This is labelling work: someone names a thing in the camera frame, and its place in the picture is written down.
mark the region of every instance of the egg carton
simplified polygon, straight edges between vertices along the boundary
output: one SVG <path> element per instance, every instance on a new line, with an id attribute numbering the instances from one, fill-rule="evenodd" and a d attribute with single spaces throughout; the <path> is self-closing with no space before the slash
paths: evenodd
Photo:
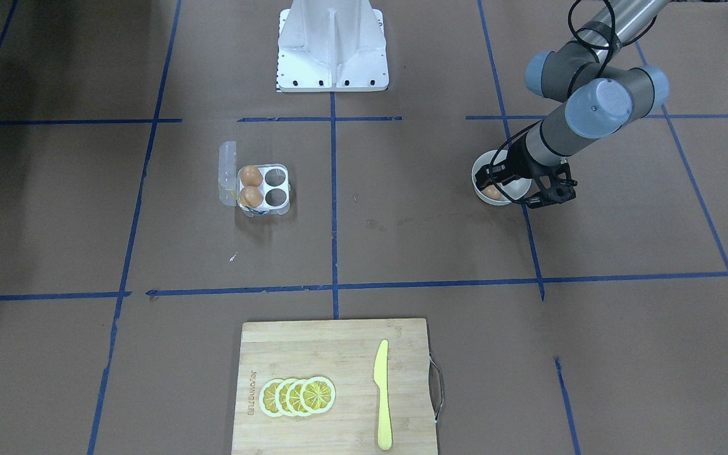
<path id="1" fill-rule="evenodd" d="M 288 169 L 282 164 L 257 164 L 255 165 L 263 174 L 263 182 L 257 187 L 263 195 L 263 202 L 258 207 L 246 207 L 243 202 L 238 202 L 238 208 L 246 216 L 260 215 L 285 215 L 291 208 L 291 184 L 288 181 Z M 243 189 L 240 182 L 240 170 L 238 170 L 237 194 Z"/>

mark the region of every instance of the lemon slice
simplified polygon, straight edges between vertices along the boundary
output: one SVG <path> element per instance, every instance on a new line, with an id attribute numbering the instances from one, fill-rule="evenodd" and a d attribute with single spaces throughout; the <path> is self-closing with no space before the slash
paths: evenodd
<path id="1" fill-rule="evenodd" d="M 300 404 L 303 405 L 305 411 L 322 414 L 333 406 L 335 400 L 336 387 L 329 379 L 323 375 L 316 375 L 316 377 L 305 380 L 300 394 Z"/>
<path id="2" fill-rule="evenodd" d="M 282 413 L 277 410 L 277 386 L 282 382 L 281 379 L 272 379 L 266 382 L 263 389 L 260 390 L 260 397 L 257 398 L 260 403 L 260 410 L 268 417 L 280 417 Z"/>
<path id="3" fill-rule="evenodd" d="M 301 390 L 303 389 L 304 384 L 304 379 L 295 380 L 288 386 L 288 391 L 286 391 L 286 405 L 288 407 L 288 411 L 293 412 L 299 417 L 308 417 L 313 414 L 311 411 L 307 411 L 300 401 Z"/>
<path id="4" fill-rule="evenodd" d="M 282 415 L 286 415 L 288 417 L 296 416 L 293 412 L 288 411 L 288 397 L 286 393 L 288 392 L 288 388 L 291 387 L 291 385 L 297 380 L 298 379 L 295 377 L 283 380 L 283 382 L 277 385 L 277 389 L 274 391 L 274 395 L 277 397 L 277 400 L 274 401 L 274 406 L 277 406 L 277 411 L 279 411 Z"/>

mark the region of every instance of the bamboo cutting board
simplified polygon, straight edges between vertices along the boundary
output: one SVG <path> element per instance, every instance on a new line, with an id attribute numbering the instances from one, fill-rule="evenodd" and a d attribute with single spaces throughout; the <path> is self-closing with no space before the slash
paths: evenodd
<path id="1" fill-rule="evenodd" d="M 436 455 L 437 431 L 428 393 L 425 319 L 247 322 L 240 342 L 232 455 L 379 454 L 375 354 L 389 340 L 392 449 Z M 324 375 L 336 401 L 324 414 L 272 418 L 259 395 L 271 379 Z"/>

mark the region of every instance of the yellow knife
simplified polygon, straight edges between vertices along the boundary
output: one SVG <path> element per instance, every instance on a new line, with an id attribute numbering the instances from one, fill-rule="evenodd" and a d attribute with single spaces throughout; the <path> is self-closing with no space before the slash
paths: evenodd
<path id="1" fill-rule="evenodd" d="M 387 352 L 389 342 L 381 340 L 378 346 L 378 354 L 375 355 L 375 368 L 372 372 L 372 379 L 379 389 L 378 405 L 378 446 L 381 450 L 389 450 L 392 447 L 392 420 L 389 418 L 389 392 L 387 391 Z"/>

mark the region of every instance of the egg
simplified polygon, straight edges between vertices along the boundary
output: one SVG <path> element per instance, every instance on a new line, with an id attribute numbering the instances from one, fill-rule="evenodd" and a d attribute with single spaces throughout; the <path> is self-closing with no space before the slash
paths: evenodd
<path id="1" fill-rule="evenodd" d="M 246 207 L 259 207 L 263 204 L 263 193 L 254 186 L 245 186 L 240 190 L 240 202 Z"/>
<path id="2" fill-rule="evenodd" d="M 260 186 L 263 183 L 263 174 L 257 166 L 243 166 L 240 168 L 240 183 L 243 186 Z"/>
<path id="3" fill-rule="evenodd" d="M 482 190 L 482 194 L 485 194 L 485 196 L 488 196 L 488 198 L 491 198 L 494 201 L 500 201 L 504 198 L 502 193 L 500 193 L 493 184 L 485 187 L 485 189 Z"/>

